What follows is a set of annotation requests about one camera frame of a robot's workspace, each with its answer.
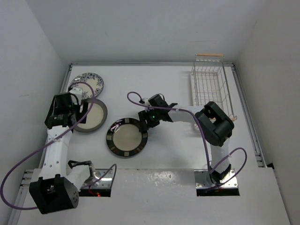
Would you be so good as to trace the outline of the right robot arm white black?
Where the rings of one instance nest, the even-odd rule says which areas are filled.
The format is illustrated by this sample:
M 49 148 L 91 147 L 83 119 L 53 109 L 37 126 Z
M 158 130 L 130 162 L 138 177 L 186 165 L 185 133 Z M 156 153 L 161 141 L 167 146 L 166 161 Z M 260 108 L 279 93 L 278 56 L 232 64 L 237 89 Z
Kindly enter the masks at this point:
M 210 144 L 211 171 L 210 177 L 217 184 L 231 170 L 229 159 L 223 159 L 228 151 L 226 142 L 232 136 L 234 124 L 225 112 L 213 101 L 209 101 L 203 108 L 185 107 L 180 109 L 177 103 L 167 104 L 163 97 L 156 94 L 149 99 L 141 98 L 140 104 L 145 109 L 138 113 L 140 132 L 154 128 L 164 122 L 188 122 L 196 124 L 203 131 L 203 138 Z

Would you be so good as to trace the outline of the grey rim cream plate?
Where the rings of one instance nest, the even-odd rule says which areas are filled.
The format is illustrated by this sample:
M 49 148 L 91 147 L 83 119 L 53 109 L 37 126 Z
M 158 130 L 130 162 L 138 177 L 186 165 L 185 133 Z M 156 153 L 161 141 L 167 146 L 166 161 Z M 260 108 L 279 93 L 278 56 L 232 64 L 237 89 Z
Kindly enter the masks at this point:
M 79 123 L 75 130 L 81 133 L 89 133 L 96 131 L 105 123 L 108 115 L 106 105 L 98 99 L 94 100 L 91 111 L 86 117 L 85 123 Z

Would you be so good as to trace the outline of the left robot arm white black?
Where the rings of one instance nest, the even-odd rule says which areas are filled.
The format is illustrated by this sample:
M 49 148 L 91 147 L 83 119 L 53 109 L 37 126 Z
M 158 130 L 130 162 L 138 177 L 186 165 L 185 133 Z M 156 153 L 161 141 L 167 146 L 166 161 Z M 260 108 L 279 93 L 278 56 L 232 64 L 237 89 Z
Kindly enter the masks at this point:
M 76 123 L 85 123 L 88 104 L 81 107 L 83 90 L 55 95 L 45 119 L 47 147 L 38 180 L 31 182 L 29 192 L 41 214 L 74 209 L 85 181 L 93 179 L 91 161 L 67 161 L 68 147 Z

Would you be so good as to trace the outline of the black checkered rim plate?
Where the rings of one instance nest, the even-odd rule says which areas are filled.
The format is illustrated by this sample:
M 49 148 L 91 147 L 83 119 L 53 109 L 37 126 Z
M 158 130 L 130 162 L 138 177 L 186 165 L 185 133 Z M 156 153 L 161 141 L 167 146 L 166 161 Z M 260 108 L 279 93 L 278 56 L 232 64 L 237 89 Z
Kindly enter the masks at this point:
M 139 154 L 148 141 L 148 138 L 142 138 L 139 126 L 139 120 L 134 118 L 115 121 L 106 133 L 108 149 L 121 158 L 130 158 Z

